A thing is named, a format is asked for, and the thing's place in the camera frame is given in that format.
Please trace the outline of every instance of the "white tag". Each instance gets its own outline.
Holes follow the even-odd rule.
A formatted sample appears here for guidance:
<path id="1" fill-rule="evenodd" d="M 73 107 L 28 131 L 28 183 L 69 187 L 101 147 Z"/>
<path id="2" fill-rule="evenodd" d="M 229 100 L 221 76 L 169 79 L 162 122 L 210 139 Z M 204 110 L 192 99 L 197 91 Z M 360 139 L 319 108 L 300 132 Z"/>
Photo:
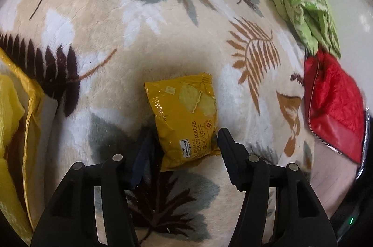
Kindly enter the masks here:
<path id="1" fill-rule="evenodd" d="M 188 139 L 180 140 L 180 148 L 183 151 L 183 157 L 189 158 L 192 155 L 192 148 L 190 147 Z"/>

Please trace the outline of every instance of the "white surface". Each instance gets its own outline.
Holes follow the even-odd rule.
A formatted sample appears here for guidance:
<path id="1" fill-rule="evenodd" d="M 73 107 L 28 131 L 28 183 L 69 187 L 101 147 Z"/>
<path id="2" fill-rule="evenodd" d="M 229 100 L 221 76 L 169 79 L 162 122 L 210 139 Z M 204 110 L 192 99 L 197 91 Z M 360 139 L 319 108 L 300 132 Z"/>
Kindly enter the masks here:
<path id="1" fill-rule="evenodd" d="M 373 107 L 373 0 L 328 0 L 337 26 L 340 64 Z"/>

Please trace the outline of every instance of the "red pouch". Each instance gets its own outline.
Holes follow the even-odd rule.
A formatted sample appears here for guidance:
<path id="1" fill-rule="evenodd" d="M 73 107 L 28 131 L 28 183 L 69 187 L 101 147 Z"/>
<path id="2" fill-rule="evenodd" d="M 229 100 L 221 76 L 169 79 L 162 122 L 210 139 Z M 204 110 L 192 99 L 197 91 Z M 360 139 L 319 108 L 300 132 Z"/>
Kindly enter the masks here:
<path id="1" fill-rule="evenodd" d="M 334 56 L 319 49 L 304 62 L 304 88 L 311 132 L 335 152 L 360 164 L 364 105 L 354 79 Z"/>

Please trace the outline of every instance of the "brown fern leaf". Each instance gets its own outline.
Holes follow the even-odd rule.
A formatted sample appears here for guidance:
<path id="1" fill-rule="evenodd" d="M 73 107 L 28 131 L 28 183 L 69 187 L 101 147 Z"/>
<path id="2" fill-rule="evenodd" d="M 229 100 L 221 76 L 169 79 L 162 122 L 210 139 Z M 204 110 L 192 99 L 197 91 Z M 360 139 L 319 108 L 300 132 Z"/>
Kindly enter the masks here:
<path id="1" fill-rule="evenodd" d="M 19 35 L 13 39 L 12 35 L 8 36 L 0 32 L 0 48 L 25 74 L 37 80 L 43 91 L 56 99 L 58 104 L 61 103 L 62 97 L 65 95 L 63 111 L 66 117 L 73 113 L 78 104 L 80 81 L 105 65 L 116 52 L 114 49 L 104 62 L 88 73 L 79 76 L 78 63 L 72 46 L 69 47 L 67 56 L 62 50 L 62 46 L 58 47 L 55 55 L 47 46 L 45 54 L 43 54 L 40 48 L 35 49 L 32 40 L 29 40 L 26 49 L 27 42 L 24 38 L 19 42 L 20 39 Z"/>
<path id="2" fill-rule="evenodd" d="M 229 31 L 234 40 L 227 40 L 226 42 L 241 51 L 232 54 L 232 56 L 245 58 L 245 61 L 237 60 L 233 67 L 243 69 L 238 83 L 248 82 L 252 101 L 258 114 L 260 114 L 259 87 L 266 74 L 281 65 L 280 56 L 272 41 L 272 31 L 271 36 L 268 36 L 261 27 L 251 21 L 242 17 L 235 20 L 237 23 L 230 22 L 237 30 L 237 33 Z"/>
<path id="3" fill-rule="evenodd" d="M 290 76 L 290 81 L 295 81 L 295 80 L 297 80 L 297 82 L 304 87 L 304 79 L 301 77 L 300 74 L 297 74 L 294 71 L 294 73 Z"/>
<path id="4" fill-rule="evenodd" d="M 175 211 L 181 205 L 195 201 L 190 195 L 190 189 L 185 189 L 170 197 L 178 178 L 171 180 L 173 171 L 160 172 L 162 158 L 150 162 L 150 179 L 141 179 L 140 184 L 133 190 L 133 195 L 127 194 L 129 211 L 135 227 L 147 227 L 148 232 L 140 244 L 155 231 L 158 233 L 181 234 L 188 237 L 185 230 L 195 231 L 190 225 L 188 212 Z"/>

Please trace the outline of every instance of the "cracker packet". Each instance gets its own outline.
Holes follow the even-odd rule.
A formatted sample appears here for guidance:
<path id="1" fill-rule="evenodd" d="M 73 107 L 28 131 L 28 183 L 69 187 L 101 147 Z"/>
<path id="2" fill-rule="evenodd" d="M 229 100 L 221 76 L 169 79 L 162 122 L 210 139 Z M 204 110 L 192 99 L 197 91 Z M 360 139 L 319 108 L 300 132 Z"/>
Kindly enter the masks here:
<path id="1" fill-rule="evenodd" d="M 165 156 L 161 171 L 196 165 L 220 154 L 216 144 L 216 99 L 210 74 L 145 83 Z"/>

